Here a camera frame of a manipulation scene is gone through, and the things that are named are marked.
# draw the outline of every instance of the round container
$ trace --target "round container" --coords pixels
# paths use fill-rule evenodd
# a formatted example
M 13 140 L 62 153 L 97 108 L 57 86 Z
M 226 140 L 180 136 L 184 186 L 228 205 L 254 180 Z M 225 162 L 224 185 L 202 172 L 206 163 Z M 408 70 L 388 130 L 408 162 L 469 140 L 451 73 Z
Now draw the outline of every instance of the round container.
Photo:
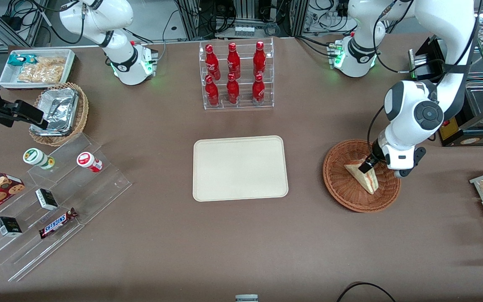
M 55 159 L 36 148 L 31 148 L 23 154 L 23 161 L 48 170 L 55 165 Z
M 100 170 L 102 170 L 102 167 L 104 166 L 102 164 L 102 161 L 96 159 L 94 155 L 92 155 L 92 153 L 90 152 L 80 153 L 75 161 L 77 162 L 78 166 L 87 168 L 94 173 L 100 172 Z

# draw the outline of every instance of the wicker basket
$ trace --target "wicker basket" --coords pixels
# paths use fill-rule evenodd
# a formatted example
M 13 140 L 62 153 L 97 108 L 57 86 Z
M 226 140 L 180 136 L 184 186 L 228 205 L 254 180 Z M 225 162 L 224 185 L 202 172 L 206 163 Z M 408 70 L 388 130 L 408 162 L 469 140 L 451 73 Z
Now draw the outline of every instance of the wicker basket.
M 75 85 L 73 83 L 60 84 L 57 86 L 50 87 L 48 88 L 48 90 L 62 89 L 62 88 L 73 88 L 75 89 L 75 91 L 79 92 L 78 107 L 75 110 L 75 121 L 74 121 L 73 130 L 71 134 L 67 136 L 39 136 L 39 135 L 33 134 L 29 130 L 29 135 L 37 143 L 50 145 L 52 147 L 59 147 L 60 145 L 68 141 L 72 136 L 75 136 L 76 134 L 83 132 L 83 128 L 85 128 L 85 124 L 87 123 L 87 115 L 88 115 L 87 96 L 83 93 L 83 90 L 79 88 L 78 85 Z M 38 106 L 39 101 L 40 101 L 40 96 L 36 98 L 35 107 Z
M 343 206 L 362 213 L 385 210 L 398 197 L 401 181 L 384 164 L 375 169 L 379 188 L 368 193 L 346 170 L 344 164 L 364 159 L 370 151 L 366 140 L 345 140 L 329 150 L 324 160 L 324 182 L 335 199 Z

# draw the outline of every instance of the beige tray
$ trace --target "beige tray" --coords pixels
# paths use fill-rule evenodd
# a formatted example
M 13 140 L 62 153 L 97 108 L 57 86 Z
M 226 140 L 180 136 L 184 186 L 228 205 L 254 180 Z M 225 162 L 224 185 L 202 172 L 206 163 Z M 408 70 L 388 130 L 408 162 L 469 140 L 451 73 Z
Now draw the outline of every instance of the beige tray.
M 193 147 L 197 201 L 284 197 L 288 193 L 279 136 L 200 140 Z

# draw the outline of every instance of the snickers wrapper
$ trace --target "snickers wrapper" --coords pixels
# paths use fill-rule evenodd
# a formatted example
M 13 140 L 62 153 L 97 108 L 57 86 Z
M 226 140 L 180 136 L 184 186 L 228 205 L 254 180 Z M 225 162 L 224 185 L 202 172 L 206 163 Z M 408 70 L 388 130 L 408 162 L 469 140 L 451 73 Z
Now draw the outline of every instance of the snickers wrapper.
M 46 236 L 48 236 L 51 232 L 55 232 L 57 229 L 62 227 L 65 223 L 69 222 L 75 216 L 77 216 L 77 213 L 75 212 L 74 208 L 71 208 L 65 214 L 57 218 L 54 222 L 41 229 L 39 231 L 40 238 L 46 238 Z

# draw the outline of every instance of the table surface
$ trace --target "table surface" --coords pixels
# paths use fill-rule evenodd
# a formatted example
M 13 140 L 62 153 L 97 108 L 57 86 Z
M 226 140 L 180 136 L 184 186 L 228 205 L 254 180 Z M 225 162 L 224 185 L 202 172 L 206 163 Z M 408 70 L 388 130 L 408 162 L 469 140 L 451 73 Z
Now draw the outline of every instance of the table surface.
M 406 68 L 407 50 L 425 38 L 389 35 L 382 59 Z M 377 64 L 348 78 L 297 40 L 274 42 L 275 107 L 243 112 L 203 109 L 197 42 L 169 44 L 158 75 L 139 86 L 121 84 L 100 48 L 73 49 L 70 81 L 90 102 L 85 132 L 134 185 L 21 281 L 0 274 L 0 301 L 208 302 L 254 293 L 262 302 L 328 302 L 354 281 L 401 301 L 483 301 L 483 208 L 468 183 L 483 174 L 483 147 L 423 143 L 427 156 L 390 208 L 351 212 L 324 186 L 324 156 L 366 137 L 403 75 Z M 1 92 L 31 102 L 38 93 Z M 379 117 L 372 136 L 387 123 Z M 53 150 L 27 127 L 0 125 L 0 172 L 25 173 L 29 147 Z M 286 197 L 195 201 L 193 144 L 259 135 L 284 140 Z M 357 288 L 343 301 L 361 299 L 386 298 Z

